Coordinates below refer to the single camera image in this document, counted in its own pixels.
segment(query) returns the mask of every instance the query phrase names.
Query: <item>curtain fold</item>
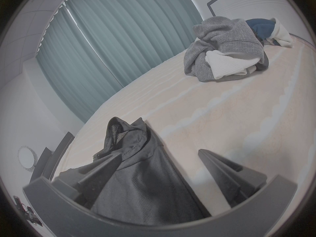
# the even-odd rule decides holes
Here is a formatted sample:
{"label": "curtain fold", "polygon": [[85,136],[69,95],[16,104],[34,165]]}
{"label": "curtain fold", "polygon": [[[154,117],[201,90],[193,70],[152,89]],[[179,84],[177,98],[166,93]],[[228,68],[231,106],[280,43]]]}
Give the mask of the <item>curtain fold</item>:
{"label": "curtain fold", "polygon": [[122,87],[187,49],[192,27],[202,22],[191,0],[67,0],[65,6],[37,60],[83,122]]}

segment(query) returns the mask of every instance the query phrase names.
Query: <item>tiled ceiling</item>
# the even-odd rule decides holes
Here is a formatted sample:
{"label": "tiled ceiling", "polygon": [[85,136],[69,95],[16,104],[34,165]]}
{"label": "tiled ceiling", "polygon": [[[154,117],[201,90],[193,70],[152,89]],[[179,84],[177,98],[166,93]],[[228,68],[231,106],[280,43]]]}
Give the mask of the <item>tiled ceiling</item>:
{"label": "tiled ceiling", "polygon": [[0,89],[22,73],[23,62],[33,58],[53,13],[64,0],[29,0],[0,45]]}

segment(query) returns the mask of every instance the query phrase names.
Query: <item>gray sweater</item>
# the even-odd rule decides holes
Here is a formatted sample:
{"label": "gray sweater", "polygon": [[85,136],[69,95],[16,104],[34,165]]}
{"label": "gray sweater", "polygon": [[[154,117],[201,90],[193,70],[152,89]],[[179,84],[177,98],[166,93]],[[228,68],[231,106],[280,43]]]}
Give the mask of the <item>gray sweater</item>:
{"label": "gray sweater", "polygon": [[184,55],[184,73],[199,81],[230,81],[249,76],[247,70],[244,76],[231,75],[216,80],[205,61],[207,51],[247,53],[260,57],[260,63],[264,62],[263,46],[243,19],[212,17],[193,26],[193,31],[200,40],[193,42]]}

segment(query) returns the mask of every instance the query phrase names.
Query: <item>mattress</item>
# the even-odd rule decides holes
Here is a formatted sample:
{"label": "mattress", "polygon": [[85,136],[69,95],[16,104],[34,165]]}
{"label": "mattress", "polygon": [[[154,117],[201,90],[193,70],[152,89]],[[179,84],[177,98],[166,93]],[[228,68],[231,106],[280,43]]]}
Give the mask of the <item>mattress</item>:
{"label": "mattress", "polygon": [[285,219],[316,169],[316,53],[294,37],[293,48],[267,45],[270,66],[238,81],[199,82],[184,74],[185,51],[165,61],[106,101],[79,131],[55,176],[93,161],[108,121],[142,117],[160,137],[181,174],[214,216],[230,209],[198,157],[208,149],[265,173],[298,183]]}

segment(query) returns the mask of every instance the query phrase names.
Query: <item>round white object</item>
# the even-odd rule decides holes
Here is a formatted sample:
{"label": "round white object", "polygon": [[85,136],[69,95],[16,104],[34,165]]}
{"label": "round white object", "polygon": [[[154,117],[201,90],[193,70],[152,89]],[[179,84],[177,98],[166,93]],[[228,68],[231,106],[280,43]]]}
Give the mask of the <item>round white object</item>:
{"label": "round white object", "polygon": [[20,164],[26,169],[30,169],[34,166],[34,155],[31,149],[29,149],[28,147],[22,147],[19,149],[18,159]]}

